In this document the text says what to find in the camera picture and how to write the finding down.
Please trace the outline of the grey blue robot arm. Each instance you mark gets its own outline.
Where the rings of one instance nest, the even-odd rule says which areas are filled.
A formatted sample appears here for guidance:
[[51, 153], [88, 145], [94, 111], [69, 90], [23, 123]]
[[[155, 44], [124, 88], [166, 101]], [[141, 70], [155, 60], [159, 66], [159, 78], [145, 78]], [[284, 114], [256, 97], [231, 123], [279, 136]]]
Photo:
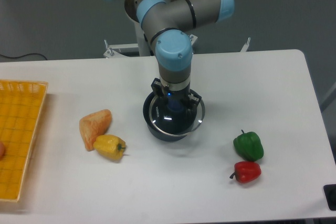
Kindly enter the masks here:
[[136, 19], [156, 56], [165, 104], [196, 107], [190, 98], [192, 45], [186, 32], [232, 16], [234, 0], [134, 0]]

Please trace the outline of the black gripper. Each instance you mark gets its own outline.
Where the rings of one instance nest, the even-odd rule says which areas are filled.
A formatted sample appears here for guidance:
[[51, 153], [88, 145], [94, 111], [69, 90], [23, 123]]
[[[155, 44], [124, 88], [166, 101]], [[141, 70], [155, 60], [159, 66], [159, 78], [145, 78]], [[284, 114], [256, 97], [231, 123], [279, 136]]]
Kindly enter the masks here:
[[151, 88], [153, 91], [152, 102], [168, 103], [169, 101], [179, 101], [192, 112], [197, 111], [197, 107], [202, 100], [202, 97], [197, 92], [190, 90], [190, 83], [182, 89], [172, 90], [174, 86], [162, 84], [160, 79], [154, 78]]

